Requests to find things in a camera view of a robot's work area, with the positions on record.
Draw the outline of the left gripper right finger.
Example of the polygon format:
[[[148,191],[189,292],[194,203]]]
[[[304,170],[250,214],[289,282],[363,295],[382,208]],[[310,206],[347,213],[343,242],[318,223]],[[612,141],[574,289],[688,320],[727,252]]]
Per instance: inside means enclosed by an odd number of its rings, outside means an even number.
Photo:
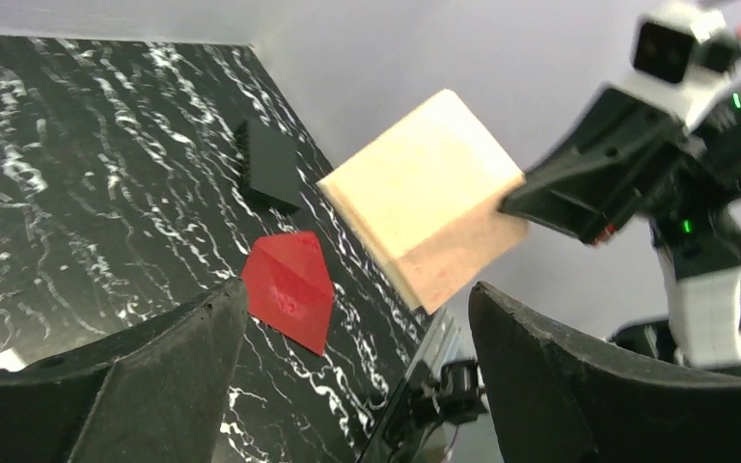
[[[625,350],[485,282],[468,310],[507,462],[741,462],[741,377]]]

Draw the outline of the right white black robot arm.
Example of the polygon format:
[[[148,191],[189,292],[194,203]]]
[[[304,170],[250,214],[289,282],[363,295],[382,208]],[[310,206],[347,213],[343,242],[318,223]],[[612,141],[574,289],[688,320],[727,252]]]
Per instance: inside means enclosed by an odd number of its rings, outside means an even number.
[[[649,223],[669,315],[615,344],[689,368],[741,374],[741,86],[684,132],[677,118],[605,87],[499,209],[588,245]]]

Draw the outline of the red envelope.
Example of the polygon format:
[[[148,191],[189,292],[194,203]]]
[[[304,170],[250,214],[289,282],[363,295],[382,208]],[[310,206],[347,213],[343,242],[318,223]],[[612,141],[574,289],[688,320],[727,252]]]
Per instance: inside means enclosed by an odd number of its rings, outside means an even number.
[[[334,285],[320,242],[312,231],[258,238],[241,271],[249,314],[324,354],[334,305]]]

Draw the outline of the beige letter paper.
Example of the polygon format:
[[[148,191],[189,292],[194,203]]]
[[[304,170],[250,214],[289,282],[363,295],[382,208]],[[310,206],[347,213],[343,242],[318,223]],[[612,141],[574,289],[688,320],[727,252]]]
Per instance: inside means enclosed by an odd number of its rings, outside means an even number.
[[[523,180],[485,125],[445,89],[317,186],[407,307],[435,313],[527,236],[526,220],[498,210]]]

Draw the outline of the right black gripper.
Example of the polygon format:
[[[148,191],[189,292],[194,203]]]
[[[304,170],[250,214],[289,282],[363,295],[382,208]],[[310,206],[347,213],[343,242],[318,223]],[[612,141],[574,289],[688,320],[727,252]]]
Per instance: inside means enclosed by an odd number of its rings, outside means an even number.
[[[595,244],[634,215],[669,216],[741,198],[741,178],[692,151],[683,122],[605,87],[561,143],[506,194],[500,212]]]

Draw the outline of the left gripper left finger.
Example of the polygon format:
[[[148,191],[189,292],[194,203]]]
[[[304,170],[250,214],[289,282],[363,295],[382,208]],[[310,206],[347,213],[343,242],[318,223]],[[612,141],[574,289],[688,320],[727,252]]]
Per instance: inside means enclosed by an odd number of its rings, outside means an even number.
[[[0,462],[208,462],[248,321],[233,278],[70,351],[0,370]]]

